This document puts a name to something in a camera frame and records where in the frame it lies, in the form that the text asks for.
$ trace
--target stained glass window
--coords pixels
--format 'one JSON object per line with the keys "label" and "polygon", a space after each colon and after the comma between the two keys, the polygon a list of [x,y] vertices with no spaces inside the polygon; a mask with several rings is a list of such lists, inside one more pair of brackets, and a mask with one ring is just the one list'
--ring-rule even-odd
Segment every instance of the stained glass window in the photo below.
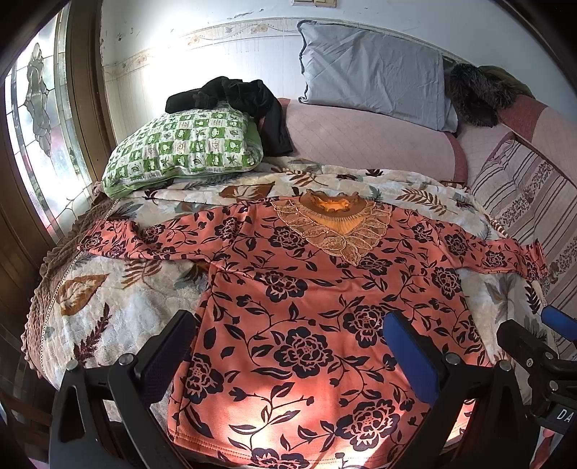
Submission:
{"label": "stained glass window", "polygon": [[66,87],[66,6],[32,39],[6,77],[6,120],[34,208],[54,241],[92,201]]}

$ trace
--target gray pillow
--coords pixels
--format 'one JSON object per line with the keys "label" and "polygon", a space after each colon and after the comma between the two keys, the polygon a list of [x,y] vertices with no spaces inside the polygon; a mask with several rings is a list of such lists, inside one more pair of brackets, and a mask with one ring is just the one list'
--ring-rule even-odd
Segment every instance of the gray pillow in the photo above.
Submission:
{"label": "gray pillow", "polygon": [[379,32],[304,20],[302,103],[348,107],[455,132],[445,96],[443,56],[430,47]]}

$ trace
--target peeling paint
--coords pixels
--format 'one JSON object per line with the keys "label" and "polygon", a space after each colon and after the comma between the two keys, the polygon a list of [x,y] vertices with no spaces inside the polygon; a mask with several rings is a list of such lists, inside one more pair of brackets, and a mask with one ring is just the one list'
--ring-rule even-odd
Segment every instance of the peeling paint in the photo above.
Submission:
{"label": "peeling paint", "polygon": [[234,15],[234,18],[241,18],[243,16],[246,16],[248,14],[253,14],[253,13],[254,12],[239,13],[239,14]]}

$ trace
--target screw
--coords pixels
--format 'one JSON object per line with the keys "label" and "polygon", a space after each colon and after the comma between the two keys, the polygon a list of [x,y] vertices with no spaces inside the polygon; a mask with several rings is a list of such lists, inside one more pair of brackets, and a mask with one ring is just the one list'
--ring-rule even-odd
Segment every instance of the screw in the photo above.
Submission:
{"label": "screw", "polygon": [[118,359],[118,363],[121,365],[130,365],[134,361],[134,355],[132,353],[125,353],[120,356]]}
{"label": "screw", "polygon": [[511,362],[509,362],[508,360],[499,361],[499,367],[503,371],[511,371],[513,369],[513,367],[511,366]]}
{"label": "screw", "polygon": [[72,371],[72,370],[74,370],[77,366],[78,366],[78,360],[76,360],[76,359],[73,358],[71,361],[69,361],[69,362],[66,364],[66,369],[67,369],[68,371]]}
{"label": "screw", "polygon": [[449,352],[445,355],[445,361],[449,365],[458,365],[461,362],[461,357],[456,353]]}

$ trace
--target green checkered pillow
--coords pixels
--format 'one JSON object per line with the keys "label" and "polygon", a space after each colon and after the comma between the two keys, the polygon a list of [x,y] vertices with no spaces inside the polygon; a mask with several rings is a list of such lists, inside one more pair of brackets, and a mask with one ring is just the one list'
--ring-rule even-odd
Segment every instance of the green checkered pillow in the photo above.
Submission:
{"label": "green checkered pillow", "polygon": [[226,102],[215,109],[164,114],[110,155],[102,179],[110,198],[173,177],[249,171],[263,158],[254,121]]}

